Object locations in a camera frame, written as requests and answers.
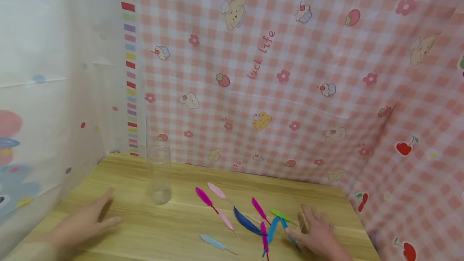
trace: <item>pink checkered fabric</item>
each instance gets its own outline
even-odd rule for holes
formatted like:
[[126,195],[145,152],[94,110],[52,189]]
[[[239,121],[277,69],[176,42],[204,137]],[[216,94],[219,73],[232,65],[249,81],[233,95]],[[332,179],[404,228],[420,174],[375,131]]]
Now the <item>pink checkered fabric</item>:
[[462,0],[136,1],[174,161],[341,187],[382,260],[464,255]]

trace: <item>green feather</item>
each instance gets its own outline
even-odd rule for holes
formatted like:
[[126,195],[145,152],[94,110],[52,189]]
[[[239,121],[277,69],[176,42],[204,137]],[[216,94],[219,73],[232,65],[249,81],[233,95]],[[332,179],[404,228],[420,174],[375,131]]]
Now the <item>green feather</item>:
[[294,221],[292,221],[289,217],[287,217],[286,215],[284,215],[281,211],[278,211],[276,209],[271,209],[271,213],[279,218],[282,218],[284,219],[285,221],[287,222],[291,222],[292,224],[298,226]]

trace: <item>colorful stripe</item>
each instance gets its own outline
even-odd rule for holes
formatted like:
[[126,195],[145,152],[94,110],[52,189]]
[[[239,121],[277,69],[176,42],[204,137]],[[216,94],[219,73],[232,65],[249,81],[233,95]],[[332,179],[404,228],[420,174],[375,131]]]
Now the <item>colorful stripe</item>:
[[126,47],[126,92],[127,92],[127,130],[128,150],[131,155],[139,155],[137,130],[137,46],[135,34],[135,0],[121,0],[124,24],[124,40]]

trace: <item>light pink feather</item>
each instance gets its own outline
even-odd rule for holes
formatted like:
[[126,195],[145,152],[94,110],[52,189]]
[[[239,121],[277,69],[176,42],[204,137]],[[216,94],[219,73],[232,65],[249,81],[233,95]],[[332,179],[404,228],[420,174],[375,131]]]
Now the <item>light pink feather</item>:
[[213,191],[213,193],[217,194],[218,197],[226,198],[226,195],[211,182],[208,182],[208,187],[210,188],[211,191]]
[[227,216],[225,215],[225,213],[223,213],[222,211],[219,211],[219,215],[221,216],[222,220],[224,221],[224,224],[226,224],[226,226],[229,228],[229,230],[233,231],[235,236],[237,236],[237,238],[238,238],[237,233],[235,233],[235,231],[233,230],[232,224],[229,221],[229,219],[227,219]]
[[214,208],[213,202],[208,198],[208,195],[207,195],[204,191],[202,191],[202,190],[201,190],[200,188],[198,188],[198,187],[196,187],[195,190],[196,190],[198,196],[201,198],[201,200],[202,200],[207,206],[212,207],[216,213],[219,213],[219,212],[216,210],[216,208]]
[[263,233],[262,237],[263,237],[263,248],[266,249],[266,255],[267,255],[267,259],[269,260],[269,246],[267,245],[267,231],[266,231],[266,224],[264,224],[264,222],[261,222],[261,232]]
[[271,224],[268,219],[267,219],[267,216],[266,214],[264,213],[263,209],[261,208],[261,206],[259,205],[259,203],[256,201],[255,198],[251,198],[251,203],[253,203],[253,206],[255,207],[255,209],[258,211],[259,215],[265,219],[269,224]]

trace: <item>transparent container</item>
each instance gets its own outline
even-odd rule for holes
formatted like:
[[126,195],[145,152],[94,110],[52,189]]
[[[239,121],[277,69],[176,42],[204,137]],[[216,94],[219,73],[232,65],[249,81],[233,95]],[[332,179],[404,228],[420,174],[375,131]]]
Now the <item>transparent container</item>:
[[165,204],[171,199],[171,151],[166,146],[150,146],[147,149],[150,178],[150,197],[155,204]]

